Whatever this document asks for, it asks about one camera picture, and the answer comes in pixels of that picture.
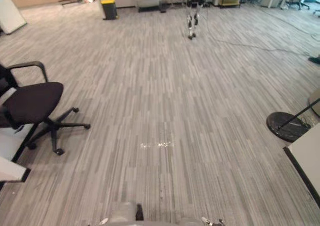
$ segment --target chair seat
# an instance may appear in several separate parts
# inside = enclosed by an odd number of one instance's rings
[[[37,124],[53,112],[63,90],[58,82],[28,85],[18,88],[3,105],[18,124]]]
[[[151,7],[157,6],[160,3],[160,0],[136,0],[138,7]]]

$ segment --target metal part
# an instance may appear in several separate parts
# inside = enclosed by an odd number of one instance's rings
[[[206,219],[205,217],[201,218],[202,222],[204,222],[206,225],[209,226],[225,226],[225,222],[223,219],[218,219],[219,223],[215,224],[214,222],[211,222],[210,220]]]

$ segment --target stand pole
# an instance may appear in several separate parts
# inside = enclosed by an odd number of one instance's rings
[[[295,118],[297,118],[300,114],[304,113],[305,111],[307,111],[308,109],[310,109],[311,107],[313,107],[315,104],[317,104],[320,101],[320,98],[318,98],[318,100],[314,101],[312,104],[310,104],[309,106],[307,106],[305,109],[303,109],[302,111],[300,111],[299,113],[297,113],[296,115],[292,116],[290,119],[288,119],[287,121],[285,121],[282,125],[280,125],[279,127],[277,127],[277,130],[281,129],[283,126],[287,125],[288,123],[290,123],[292,120],[294,120]]]

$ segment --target cable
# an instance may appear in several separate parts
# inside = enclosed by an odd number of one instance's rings
[[[311,34],[311,33],[309,33],[309,32],[306,32],[306,31],[300,29],[299,27],[296,27],[296,26],[293,25],[292,23],[290,23],[290,22],[288,22],[288,21],[286,21],[286,20],[283,20],[282,18],[277,17],[277,16],[275,16],[275,15],[273,15],[273,14],[270,14],[270,13],[266,12],[265,10],[262,10],[261,6],[260,6],[260,5],[257,5],[257,4],[254,3],[254,2],[249,2],[249,4],[254,5],[255,8],[259,7],[259,10],[262,11],[264,14],[270,15],[270,16],[278,19],[278,20],[281,20],[282,22],[284,22],[284,23],[292,26],[293,28],[297,29],[298,31],[301,31],[301,32],[303,32],[304,34],[307,34],[307,35],[311,36],[311,38],[313,38],[315,41],[318,41],[318,42],[320,41],[319,39],[316,38],[316,37],[319,36],[320,34]]]
[[[287,22],[286,20],[281,19],[280,17],[277,17],[277,16],[275,16],[275,15],[272,15],[272,14],[270,14],[270,13],[268,13],[268,12],[262,10],[262,9],[260,9],[260,10],[261,10],[263,13],[267,14],[267,15],[270,15],[270,16],[278,19],[278,20],[283,21],[284,23],[292,26],[293,28],[297,29],[298,31],[301,31],[301,32],[303,32],[304,34],[307,34],[307,35],[311,36],[315,41],[318,41],[318,42],[320,41],[320,40],[318,40],[318,39],[315,38],[315,37],[318,36],[319,34],[311,34],[311,33],[309,33],[309,32],[306,32],[306,31],[304,31],[304,30],[296,27],[295,25],[291,24],[290,22]]]
[[[297,53],[297,52],[294,52],[294,51],[291,51],[291,50],[277,49],[277,48],[275,48],[275,49],[268,49],[268,48],[263,48],[263,47],[259,47],[259,46],[254,46],[254,45],[247,45],[247,44],[241,44],[241,43],[233,43],[233,42],[226,41],[226,40],[216,39],[216,38],[214,37],[214,35],[212,34],[210,28],[209,28],[208,18],[209,18],[209,8],[208,8],[208,10],[207,10],[207,15],[206,15],[206,19],[207,19],[207,21],[206,21],[206,22],[207,22],[207,23],[206,23],[206,27],[207,27],[207,29],[208,29],[208,32],[210,33],[210,36],[211,36],[212,39],[214,39],[215,41],[223,42],[223,43],[226,43],[226,44],[229,44],[229,45],[244,46],[244,47],[250,47],[250,48],[265,50],[265,51],[269,51],[269,52],[272,52],[272,51],[283,51],[283,52],[292,53],[292,54],[295,54],[295,55],[310,56],[310,54],[309,54],[308,52],[304,52],[303,54],[301,54],[301,53]]]

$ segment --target desk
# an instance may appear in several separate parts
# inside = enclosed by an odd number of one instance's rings
[[[284,151],[292,161],[298,173],[306,183],[313,198],[320,206],[320,123],[306,132],[290,146],[285,147]]]

